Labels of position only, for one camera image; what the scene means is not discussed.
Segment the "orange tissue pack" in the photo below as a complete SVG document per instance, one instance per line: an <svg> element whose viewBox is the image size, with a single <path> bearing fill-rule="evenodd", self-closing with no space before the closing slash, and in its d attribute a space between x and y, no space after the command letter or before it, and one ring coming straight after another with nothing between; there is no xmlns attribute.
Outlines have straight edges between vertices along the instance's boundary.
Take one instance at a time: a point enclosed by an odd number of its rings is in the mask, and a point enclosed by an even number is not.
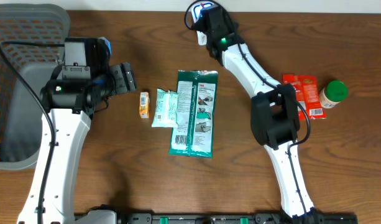
<svg viewBox="0 0 381 224"><path fill-rule="evenodd" d="M142 119L148 119L150 117L150 98L147 91L140 93L139 115Z"/></svg>

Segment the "light green wipes pack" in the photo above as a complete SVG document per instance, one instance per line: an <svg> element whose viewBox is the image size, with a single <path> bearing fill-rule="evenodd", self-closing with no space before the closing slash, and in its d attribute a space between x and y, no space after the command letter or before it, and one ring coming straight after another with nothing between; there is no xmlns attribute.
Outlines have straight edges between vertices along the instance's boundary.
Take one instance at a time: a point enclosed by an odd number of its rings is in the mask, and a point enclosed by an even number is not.
<svg viewBox="0 0 381 224"><path fill-rule="evenodd" d="M177 128L178 93L157 90L153 128Z"/></svg>

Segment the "red snack packet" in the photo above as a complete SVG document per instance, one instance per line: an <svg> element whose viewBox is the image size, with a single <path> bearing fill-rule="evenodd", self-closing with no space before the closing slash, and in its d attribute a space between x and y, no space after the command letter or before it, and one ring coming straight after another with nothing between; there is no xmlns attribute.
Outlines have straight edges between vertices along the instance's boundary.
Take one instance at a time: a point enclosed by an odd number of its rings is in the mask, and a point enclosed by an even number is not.
<svg viewBox="0 0 381 224"><path fill-rule="evenodd" d="M325 119L319 101L317 79L310 75L283 75L284 84L290 83L296 92L296 99L306 111L309 119Z"/></svg>

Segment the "green lid seasoning jar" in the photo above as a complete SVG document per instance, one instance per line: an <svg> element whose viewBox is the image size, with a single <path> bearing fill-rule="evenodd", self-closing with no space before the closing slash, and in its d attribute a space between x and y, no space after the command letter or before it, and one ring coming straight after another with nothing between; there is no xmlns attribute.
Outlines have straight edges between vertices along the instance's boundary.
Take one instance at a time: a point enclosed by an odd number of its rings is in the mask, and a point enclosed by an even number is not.
<svg viewBox="0 0 381 224"><path fill-rule="evenodd" d="M331 81L326 85L319 94L321 106L326 109L335 107L348 96L349 90L347 86L339 81Z"/></svg>

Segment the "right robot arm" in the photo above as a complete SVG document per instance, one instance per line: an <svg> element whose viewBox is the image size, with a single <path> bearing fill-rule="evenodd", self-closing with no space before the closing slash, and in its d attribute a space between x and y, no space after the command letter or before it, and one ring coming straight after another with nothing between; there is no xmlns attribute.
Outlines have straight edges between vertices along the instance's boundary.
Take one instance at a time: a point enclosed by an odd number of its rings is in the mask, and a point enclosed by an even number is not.
<svg viewBox="0 0 381 224"><path fill-rule="evenodd" d="M229 70L251 98L250 125L256 141L270 156L287 223L318 223L297 158L299 112L295 89L272 78L238 36L206 39L210 56Z"/></svg>

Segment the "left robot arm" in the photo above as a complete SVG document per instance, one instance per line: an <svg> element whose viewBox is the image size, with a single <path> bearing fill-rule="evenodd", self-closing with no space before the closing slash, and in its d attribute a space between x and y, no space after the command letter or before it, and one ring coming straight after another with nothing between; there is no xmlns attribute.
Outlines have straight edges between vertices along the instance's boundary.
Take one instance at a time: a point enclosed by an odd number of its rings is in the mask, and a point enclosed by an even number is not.
<svg viewBox="0 0 381 224"><path fill-rule="evenodd" d="M74 191L78 163L91 119L69 109L50 112L53 130L42 119L42 141L35 174L18 223L74 223Z"/></svg>

